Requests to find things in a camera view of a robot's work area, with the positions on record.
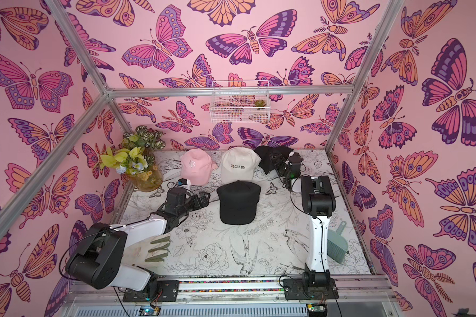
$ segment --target bird drawing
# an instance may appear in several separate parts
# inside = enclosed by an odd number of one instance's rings
[[[250,274],[254,270],[254,266],[256,265],[257,260],[257,247],[256,247],[256,256],[254,259],[250,257],[250,250],[249,250],[249,239],[247,238],[247,243],[245,244],[245,240],[241,238],[243,241],[243,246],[245,248],[245,255],[240,255],[238,252],[233,248],[233,244],[231,243],[231,237],[229,238],[229,244],[231,245],[231,254],[233,255],[233,259],[235,260],[236,264],[241,265],[240,274]]]
[[[298,258],[301,263],[306,261],[306,256],[309,253],[309,245],[307,244],[310,239],[307,236],[293,230],[286,229],[286,232],[282,233],[284,237],[287,237],[287,246],[289,250]]]

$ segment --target baseball cap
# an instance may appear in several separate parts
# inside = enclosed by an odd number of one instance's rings
[[[269,157],[271,153],[280,153],[287,160],[287,158],[289,157],[289,153],[291,153],[292,151],[293,149],[284,147],[284,146],[276,147],[276,148],[267,147],[267,146],[259,146],[254,150],[254,152],[256,152],[257,155],[259,155],[259,157],[261,158],[259,167],[264,170],[265,174],[268,174],[269,172],[275,169],[275,167],[273,166],[272,160],[270,160],[270,157]]]
[[[201,149],[189,150],[182,156],[181,161],[181,177],[190,180],[190,184],[196,186],[206,185],[212,170],[217,168],[212,158]]]
[[[227,150],[221,161],[220,177],[224,184],[228,184],[233,181],[252,181],[254,168],[261,158],[249,148],[236,147]]]
[[[228,225],[250,224],[256,218],[261,186],[250,181],[234,181],[217,188],[220,219]]]

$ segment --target wire basket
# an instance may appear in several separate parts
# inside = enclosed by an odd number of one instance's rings
[[[233,91],[230,91],[228,87],[216,87],[215,84],[220,82],[227,83],[229,87],[233,81],[213,82],[212,101],[209,106],[212,123],[222,121],[269,123],[271,105],[268,81],[242,80],[244,83],[253,82],[254,86],[239,87]],[[255,106],[254,103],[258,100],[263,100],[265,106]]]

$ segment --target table surface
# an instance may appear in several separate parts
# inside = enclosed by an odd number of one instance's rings
[[[342,221],[347,223],[342,236],[348,241],[348,254],[343,264],[328,258],[330,272],[370,274],[326,153],[324,150],[298,152],[306,167],[303,174],[330,177],[336,196],[336,210],[331,216],[330,229],[336,230]],[[219,166],[223,153],[208,152]],[[145,219],[150,212],[157,211],[166,199],[167,184],[180,178],[180,156],[183,154],[183,151],[156,152],[164,182],[150,193],[133,192],[122,216],[122,223]],[[265,175],[261,168],[256,168],[252,181],[261,186],[261,194],[256,218],[248,225],[226,225],[220,220],[220,203],[216,193],[216,189],[222,185],[220,167],[213,171],[207,185],[191,186],[196,194],[200,190],[211,192],[210,204],[191,212],[186,221],[171,231],[168,257],[165,262],[156,263],[151,269],[161,276],[185,277],[301,273],[300,268],[304,267],[310,244],[310,217],[292,205],[289,191],[282,188],[275,171]],[[292,199],[301,207],[300,193],[292,193]]]

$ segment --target glass vase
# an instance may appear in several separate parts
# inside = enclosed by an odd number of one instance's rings
[[[148,178],[146,178],[146,175],[150,171],[152,172],[152,174],[148,175]],[[159,188],[164,180],[162,173],[160,172],[160,168],[157,166],[157,164],[152,164],[148,166],[148,168],[142,173],[135,175],[127,174],[127,177],[134,184],[134,186],[137,187],[137,189],[145,193],[154,191]]]

